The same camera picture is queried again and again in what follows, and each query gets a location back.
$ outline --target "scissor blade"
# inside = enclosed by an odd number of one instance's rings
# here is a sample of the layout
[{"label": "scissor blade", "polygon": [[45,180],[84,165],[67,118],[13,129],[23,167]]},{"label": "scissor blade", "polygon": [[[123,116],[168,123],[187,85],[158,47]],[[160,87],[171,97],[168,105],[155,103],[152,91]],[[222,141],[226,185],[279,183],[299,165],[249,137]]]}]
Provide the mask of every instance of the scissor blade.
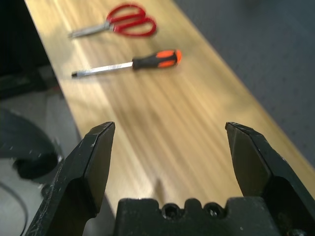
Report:
[{"label": "scissor blade", "polygon": [[84,28],[84,29],[81,29],[78,31],[71,32],[69,34],[69,37],[70,38],[81,37],[81,36],[85,36],[85,35],[89,35],[89,34],[98,33],[98,32],[101,32],[103,30],[108,30],[108,24],[91,26],[91,27],[87,27],[87,28]]},{"label": "scissor blade", "polygon": [[72,73],[72,77],[82,77],[82,76],[87,76],[87,75],[93,75],[93,74],[98,74],[104,71],[111,71],[111,70],[117,70],[121,68],[126,68],[126,67],[131,67],[133,62],[126,62],[122,64],[116,64],[116,65],[108,65],[108,66],[102,66],[102,67],[97,67],[89,70],[80,70]]}]

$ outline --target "wooden tabletop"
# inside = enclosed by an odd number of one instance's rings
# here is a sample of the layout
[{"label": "wooden tabletop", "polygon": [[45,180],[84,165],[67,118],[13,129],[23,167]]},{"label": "wooden tabletop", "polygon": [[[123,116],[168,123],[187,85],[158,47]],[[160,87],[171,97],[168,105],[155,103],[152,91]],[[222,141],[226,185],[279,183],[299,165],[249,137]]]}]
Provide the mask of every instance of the wooden tabletop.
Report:
[{"label": "wooden tabletop", "polygon": [[[264,134],[314,197],[313,168],[173,1],[137,0],[157,21],[154,37],[102,32],[67,38],[72,30],[102,23],[122,2],[26,0],[81,135],[100,123],[116,123],[106,186],[114,211],[124,197],[153,197],[182,207],[191,197],[225,205],[229,197],[241,196],[227,121]],[[165,49],[180,49],[181,64],[71,79],[72,71]]]}]

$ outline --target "orange and black screwdriver handle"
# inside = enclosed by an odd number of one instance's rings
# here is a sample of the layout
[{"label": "orange and black screwdriver handle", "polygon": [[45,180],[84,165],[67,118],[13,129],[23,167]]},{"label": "orange and black screwdriver handle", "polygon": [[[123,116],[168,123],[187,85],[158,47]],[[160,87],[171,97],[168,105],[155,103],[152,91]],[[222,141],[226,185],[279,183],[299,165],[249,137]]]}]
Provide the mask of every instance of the orange and black screwdriver handle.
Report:
[{"label": "orange and black screwdriver handle", "polygon": [[132,68],[134,70],[142,68],[165,68],[177,65],[182,59],[179,50],[166,50],[155,53],[145,58],[133,58]]}]

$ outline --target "screwdriver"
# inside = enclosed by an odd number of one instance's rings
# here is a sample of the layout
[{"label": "screwdriver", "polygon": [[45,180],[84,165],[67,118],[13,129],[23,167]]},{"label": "screwdriver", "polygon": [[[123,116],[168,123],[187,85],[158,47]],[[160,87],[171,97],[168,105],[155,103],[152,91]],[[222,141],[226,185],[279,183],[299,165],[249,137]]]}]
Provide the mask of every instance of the screwdriver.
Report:
[{"label": "screwdriver", "polygon": [[131,62],[97,67],[89,70],[80,70],[72,73],[73,78],[98,74],[104,71],[118,70],[126,67],[132,67],[133,70],[143,68],[165,68],[177,65],[182,59],[182,53],[179,50],[165,50],[154,53],[145,58],[133,58]]}]

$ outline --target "scissors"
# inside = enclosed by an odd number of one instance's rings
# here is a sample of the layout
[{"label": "scissors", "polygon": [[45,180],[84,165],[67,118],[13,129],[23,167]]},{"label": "scissors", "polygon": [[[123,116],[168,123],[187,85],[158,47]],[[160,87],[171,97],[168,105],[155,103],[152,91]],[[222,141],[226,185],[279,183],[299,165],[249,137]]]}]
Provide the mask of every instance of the scissors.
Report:
[{"label": "scissors", "polygon": [[[136,9],[137,12],[134,14],[124,15],[124,16],[117,16],[114,17],[119,11],[125,10],[125,9]],[[126,31],[126,29],[144,25],[144,24],[151,24],[151,29],[149,29],[147,32],[130,32]],[[113,31],[125,36],[142,36],[142,37],[148,37],[154,34],[157,30],[157,25],[155,21],[146,16],[145,10],[134,4],[134,3],[126,3],[117,6],[114,8],[106,17],[106,21],[104,24],[87,27],[78,31],[74,31],[69,34],[69,37],[75,38],[75,37],[81,37],[89,34],[98,33],[101,31]]]}]

